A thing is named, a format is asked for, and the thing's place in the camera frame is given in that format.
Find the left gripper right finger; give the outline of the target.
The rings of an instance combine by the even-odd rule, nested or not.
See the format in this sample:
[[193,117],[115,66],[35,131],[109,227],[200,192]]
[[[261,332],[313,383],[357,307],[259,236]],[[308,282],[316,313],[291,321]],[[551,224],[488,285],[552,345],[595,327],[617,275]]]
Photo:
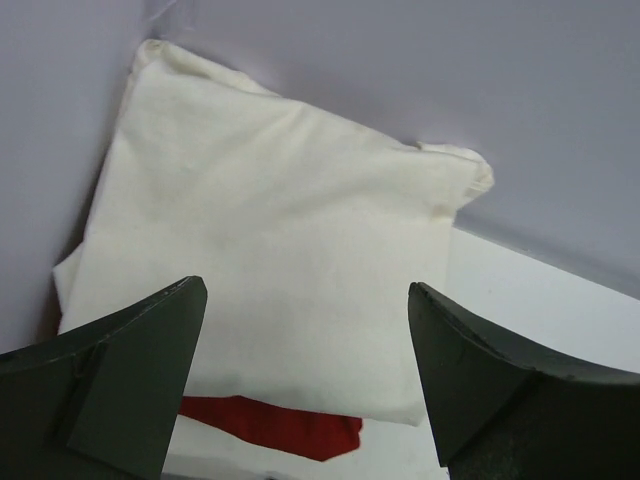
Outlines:
[[555,351],[423,283],[408,320],[439,464],[453,479],[635,479],[639,377]]

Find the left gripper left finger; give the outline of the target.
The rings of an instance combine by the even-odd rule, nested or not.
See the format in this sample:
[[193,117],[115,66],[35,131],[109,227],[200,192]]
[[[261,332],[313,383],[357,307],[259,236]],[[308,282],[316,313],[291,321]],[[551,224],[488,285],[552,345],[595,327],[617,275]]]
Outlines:
[[190,276],[2,354],[2,478],[160,478],[206,304]]

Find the cream white t shirt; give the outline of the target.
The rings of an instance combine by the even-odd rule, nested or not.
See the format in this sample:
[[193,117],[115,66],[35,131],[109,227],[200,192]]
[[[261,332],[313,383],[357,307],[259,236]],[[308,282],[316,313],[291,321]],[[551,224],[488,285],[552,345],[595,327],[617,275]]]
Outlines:
[[209,293],[185,392],[417,425],[407,291],[442,287],[490,165],[403,144],[161,40],[142,43],[60,328],[185,276]]

